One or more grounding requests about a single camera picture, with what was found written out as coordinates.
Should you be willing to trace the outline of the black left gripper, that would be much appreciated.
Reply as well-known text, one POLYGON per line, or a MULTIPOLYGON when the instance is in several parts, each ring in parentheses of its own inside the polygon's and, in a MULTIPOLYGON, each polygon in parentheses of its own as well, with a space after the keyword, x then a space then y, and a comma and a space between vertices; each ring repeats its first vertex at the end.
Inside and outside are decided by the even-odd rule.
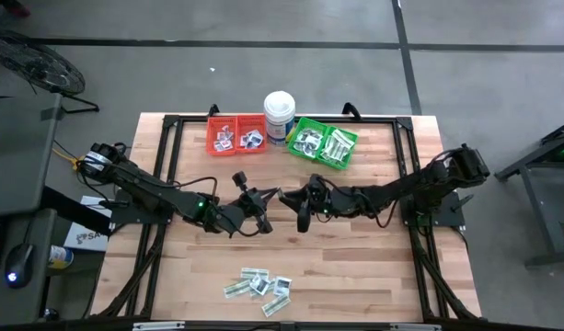
POLYGON ((263 201, 270 201, 279 192, 279 188, 249 189, 243 192, 237 201, 237 206, 246 217, 254 217, 260 234, 269 234, 273 231, 263 210, 263 201))

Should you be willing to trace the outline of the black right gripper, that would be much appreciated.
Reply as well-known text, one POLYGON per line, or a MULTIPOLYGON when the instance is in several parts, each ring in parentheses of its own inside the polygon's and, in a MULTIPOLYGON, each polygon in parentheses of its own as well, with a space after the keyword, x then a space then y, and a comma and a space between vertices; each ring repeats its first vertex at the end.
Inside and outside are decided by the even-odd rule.
POLYGON ((330 215, 330 190, 325 179, 313 174, 308 183, 297 189, 284 190, 279 196, 279 201, 291 210, 305 210, 309 215, 323 213, 330 215))

